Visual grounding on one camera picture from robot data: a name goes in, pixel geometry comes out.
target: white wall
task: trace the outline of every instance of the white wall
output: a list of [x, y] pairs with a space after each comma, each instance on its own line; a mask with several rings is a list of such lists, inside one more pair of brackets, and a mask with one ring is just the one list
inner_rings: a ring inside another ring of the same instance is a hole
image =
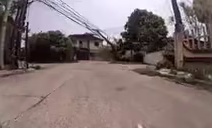
[[157, 65], [158, 62], [163, 60], [163, 52], [158, 51], [158, 52], [153, 52], [146, 54], [144, 57], [144, 63], [150, 64], [150, 65]]
[[[82, 41], [82, 48], [88, 48], [88, 40], [77, 40], [75, 44], [76, 47], [81, 47], [80, 41]], [[89, 43], [90, 43], [90, 50], [98, 50], [103, 46], [103, 42], [99, 40], [91, 40], [89, 41]]]

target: window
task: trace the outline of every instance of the window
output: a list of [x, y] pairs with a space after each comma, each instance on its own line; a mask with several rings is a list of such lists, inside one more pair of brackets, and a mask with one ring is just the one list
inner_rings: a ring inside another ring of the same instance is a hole
[[79, 41], [79, 46], [83, 47], [83, 42], [82, 41]]
[[99, 42], [94, 42], [94, 45], [95, 45], [96, 47], [99, 47]]

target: asphalt road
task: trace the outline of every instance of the asphalt road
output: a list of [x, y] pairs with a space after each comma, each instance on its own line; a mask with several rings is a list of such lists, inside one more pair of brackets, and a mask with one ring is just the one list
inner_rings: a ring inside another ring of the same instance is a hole
[[212, 128], [212, 94], [80, 62], [0, 78], [0, 121], [10, 128]]

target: residential building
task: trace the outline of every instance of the residential building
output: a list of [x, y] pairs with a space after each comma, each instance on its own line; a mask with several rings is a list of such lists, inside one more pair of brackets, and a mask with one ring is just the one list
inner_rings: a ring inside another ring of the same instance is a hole
[[91, 33], [74, 34], [69, 36], [77, 49], [78, 60], [97, 60], [97, 54], [103, 47], [103, 39]]

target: overhead wire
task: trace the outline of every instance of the overhead wire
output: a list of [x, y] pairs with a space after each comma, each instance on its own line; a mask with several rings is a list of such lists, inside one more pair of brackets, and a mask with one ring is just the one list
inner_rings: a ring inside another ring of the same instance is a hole
[[103, 33], [104, 35], [108, 35], [103, 30], [99, 29], [96, 25], [92, 24], [89, 20], [79, 14], [75, 9], [71, 6], [63, 2], [62, 0], [38, 0], [41, 3], [49, 6], [51, 9], [59, 12], [60, 14], [64, 15], [65, 17], [69, 18], [71, 21], [75, 22], [76, 24], [88, 29], [93, 34], [100, 35], [99, 32]]
[[50, 1], [49, 0], [41, 0], [41, 3], [47, 5], [48, 7], [50, 7], [51, 9], [57, 11], [58, 13], [62, 14], [63, 16], [65, 16], [66, 18], [70, 19], [71, 21], [75, 22], [76, 24], [88, 29], [89, 31], [91, 31], [92, 33], [96, 34], [89, 26], [84, 25], [80, 20], [74, 18], [70, 13], [68, 13], [66, 10], [64, 10], [63, 8], [61, 8], [60, 6], [56, 7], [56, 3]]

